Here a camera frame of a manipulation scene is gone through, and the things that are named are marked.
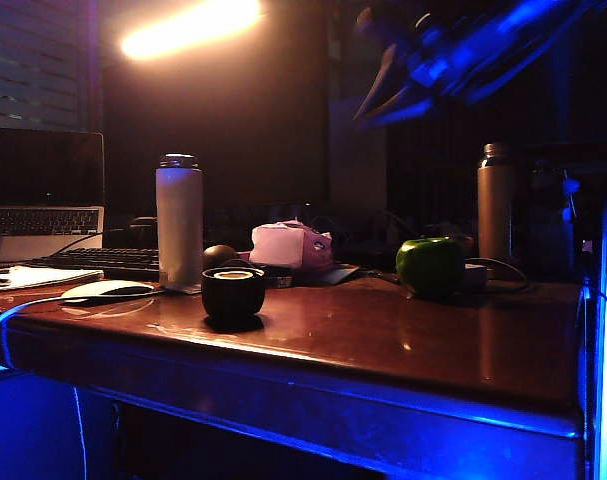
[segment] black cup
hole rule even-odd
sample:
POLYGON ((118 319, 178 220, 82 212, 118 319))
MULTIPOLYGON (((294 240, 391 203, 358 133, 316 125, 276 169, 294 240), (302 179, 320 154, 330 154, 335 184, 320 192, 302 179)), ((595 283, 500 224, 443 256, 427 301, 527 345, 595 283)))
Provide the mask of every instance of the black cup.
POLYGON ((263 306, 265 273, 250 267, 210 268, 203 272, 201 292, 211 317, 248 317, 263 306))

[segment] white mouse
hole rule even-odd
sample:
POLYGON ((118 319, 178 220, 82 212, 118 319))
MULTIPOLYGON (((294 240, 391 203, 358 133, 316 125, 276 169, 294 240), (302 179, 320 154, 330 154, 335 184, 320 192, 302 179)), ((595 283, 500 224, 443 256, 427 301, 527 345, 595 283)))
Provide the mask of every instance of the white mouse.
POLYGON ((65 291, 61 297, 69 297, 70 300, 66 300, 66 302, 69 303, 91 303, 100 300, 96 297, 102 295, 141 295, 150 293, 152 290, 154 290, 152 285, 131 280, 100 280, 98 282, 84 283, 83 285, 70 288, 65 291))

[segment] keyboard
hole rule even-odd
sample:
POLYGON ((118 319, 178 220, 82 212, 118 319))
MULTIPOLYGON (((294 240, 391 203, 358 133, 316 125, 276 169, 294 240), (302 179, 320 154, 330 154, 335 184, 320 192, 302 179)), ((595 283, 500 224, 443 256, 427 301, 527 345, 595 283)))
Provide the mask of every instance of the keyboard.
POLYGON ((100 269, 115 280, 159 279, 159 252, 151 248, 76 248, 30 260, 26 265, 100 269))
POLYGON ((0 235, 89 235, 96 233, 97 209, 0 207, 0 235))

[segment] water bottle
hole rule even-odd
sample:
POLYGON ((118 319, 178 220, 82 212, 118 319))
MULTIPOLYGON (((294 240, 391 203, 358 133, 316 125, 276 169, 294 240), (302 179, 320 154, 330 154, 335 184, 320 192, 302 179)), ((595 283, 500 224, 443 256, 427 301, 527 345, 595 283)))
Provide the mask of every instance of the water bottle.
POLYGON ((484 147, 478 169, 479 256, 511 262, 516 168, 500 143, 484 147))
POLYGON ((159 282, 184 293, 201 289, 203 175, 192 155, 167 154, 156 170, 159 282))

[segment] bottle cap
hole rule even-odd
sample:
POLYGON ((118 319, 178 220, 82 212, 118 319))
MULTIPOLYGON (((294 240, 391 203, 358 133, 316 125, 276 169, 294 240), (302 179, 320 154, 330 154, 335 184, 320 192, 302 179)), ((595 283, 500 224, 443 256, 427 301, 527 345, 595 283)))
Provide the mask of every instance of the bottle cap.
POLYGON ((509 147, 504 143, 488 143, 483 147, 483 151, 488 157, 506 155, 509 150, 509 147))
POLYGON ((184 153, 166 153, 161 157, 159 166, 161 168, 197 168, 194 155, 186 155, 184 153))

